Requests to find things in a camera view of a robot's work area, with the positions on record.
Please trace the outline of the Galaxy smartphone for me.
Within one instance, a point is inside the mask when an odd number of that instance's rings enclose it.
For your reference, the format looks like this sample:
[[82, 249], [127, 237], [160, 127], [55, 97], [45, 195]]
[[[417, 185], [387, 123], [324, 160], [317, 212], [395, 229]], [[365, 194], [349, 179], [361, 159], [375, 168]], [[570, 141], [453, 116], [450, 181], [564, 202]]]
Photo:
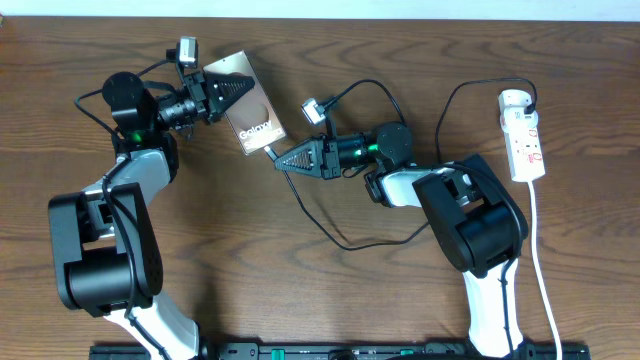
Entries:
[[285, 129], [245, 51], [208, 64], [204, 70], [209, 73], [249, 76], [255, 82], [254, 87], [225, 113], [245, 155], [286, 137]]

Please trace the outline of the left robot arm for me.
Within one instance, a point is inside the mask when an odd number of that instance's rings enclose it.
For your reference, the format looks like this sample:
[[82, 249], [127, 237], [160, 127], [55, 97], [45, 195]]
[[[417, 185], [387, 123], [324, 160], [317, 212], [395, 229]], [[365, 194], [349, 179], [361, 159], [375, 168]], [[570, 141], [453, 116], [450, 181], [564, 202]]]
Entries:
[[115, 165], [85, 189], [48, 204], [56, 287], [70, 310], [119, 325], [151, 359], [212, 359], [196, 321], [163, 291], [163, 264], [148, 213], [176, 177], [172, 133], [217, 121], [255, 86], [241, 74], [181, 74], [180, 88], [111, 75], [99, 89], [116, 128]]

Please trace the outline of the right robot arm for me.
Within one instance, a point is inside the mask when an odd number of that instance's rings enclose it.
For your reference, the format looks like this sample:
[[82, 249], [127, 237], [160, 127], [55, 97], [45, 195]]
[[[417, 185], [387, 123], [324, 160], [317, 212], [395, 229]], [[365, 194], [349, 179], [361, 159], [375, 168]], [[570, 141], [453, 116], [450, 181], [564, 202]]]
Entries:
[[310, 137], [269, 156], [285, 174], [324, 180], [362, 168], [373, 202], [422, 209], [443, 254], [463, 276], [470, 344], [485, 359], [513, 358], [524, 342], [514, 282], [527, 221], [481, 156], [420, 167], [412, 145], [405, 124], [388, 122], [365, 133]]

